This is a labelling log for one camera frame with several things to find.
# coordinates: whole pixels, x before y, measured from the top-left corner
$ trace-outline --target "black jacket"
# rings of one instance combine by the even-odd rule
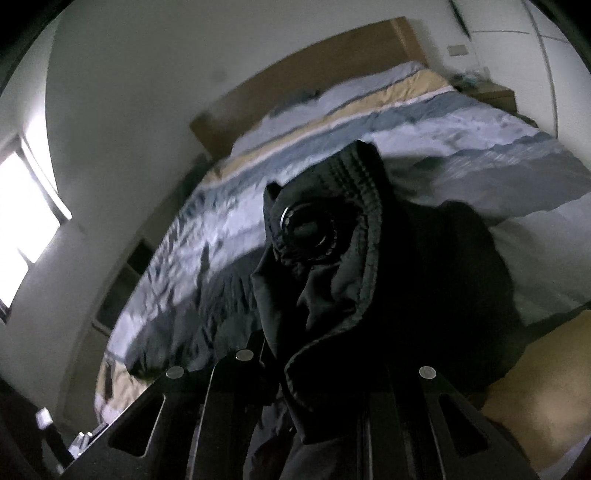
[[[245,478],[312,478],[308,464],[354,478],[355,406],[376,362],[431,365],[467,394],[521,355],[511,278],[482,220],[459,202],[398,200],[372,145],[269,185],[264,216],[264,250],[147,323],[126,359],[140,377],[204,368],[262,327],[283,380]]]

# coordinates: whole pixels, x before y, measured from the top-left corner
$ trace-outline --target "pillow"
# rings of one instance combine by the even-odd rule
[[[322,95],[312,96],[303,103],[296,102],[287,108],[279,108],[279,111],[275,108],[254,129],[234,142],[230,156],[236,157],[254,150],[296,128],[328,115],[353,100],[400,82],[422,69],[424,67],[419,62],[409,61],[385,72],[339,83]]]
[[[508,428],[536,471],[591,432],[591,310],[528,345],[489,387],[482,413]]]

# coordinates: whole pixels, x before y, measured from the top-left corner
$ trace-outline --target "bed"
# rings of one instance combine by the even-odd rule
[[[554,138],[457,93],[427,67],[408,21],[382,21],[294,53],[192,122],[216,162],[113,329],[97,382],[99,420],[112,422],[150,383],[125,368],[139,332],[263,245],[267,183],[283,184],[356,139],[377,146],[401,197],[432,206],[459,200],[480,214],[526,325],[584,310],[591,173]],[[556,465],[541,476],[559,478]]]

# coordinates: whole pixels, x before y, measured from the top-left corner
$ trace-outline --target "wooden nightstand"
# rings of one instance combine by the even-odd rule
[[[492,82],[482,82],[475,87],[468,87],[460,91],[479,102],[488,103],[513,115],[517,113],[515,92],[510,88]]]

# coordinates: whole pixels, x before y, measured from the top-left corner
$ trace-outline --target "white wall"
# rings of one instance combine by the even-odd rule
[[[74,1],[46,91],[57,188],[73,220],[15,298],[2,374],[61,408],[70,360],[118,265],[200,152],[189,130],[199,110],[300,48],[400,15],[437,70],[476,63],[446,0]],[[460,43],[470,54],[449,57]]]
[[[456,0],[491,79],[515,92],[519,113],[556,134],[552,85],[535,24],[521,0]]]
[[[59,17],[56,18],[37,38],[0,96],[0,147],[14,135],[29,131],[31,121],[37,125],[44,124],[47,66],[59,20]],[[35,154],[40,160],[46,160],[46,133],[41,133],[41,141],[31,136],[29,140],[37,145]],[[25,281],[30,281],[34,274],[35,268],[32,268]],[[23,338],[20,334],[14,333],[12,323],[5,325],[0,322],[0,375],[5,380],[18,384],[17,379],[30,380],[29,369],[34,366],[20,361]],[[29,385],[23,393],[32,398],[31,390],[32,385]]]
[[[558,139],[591,169],[591,73],[564,34],[528,2],[546,52]]]

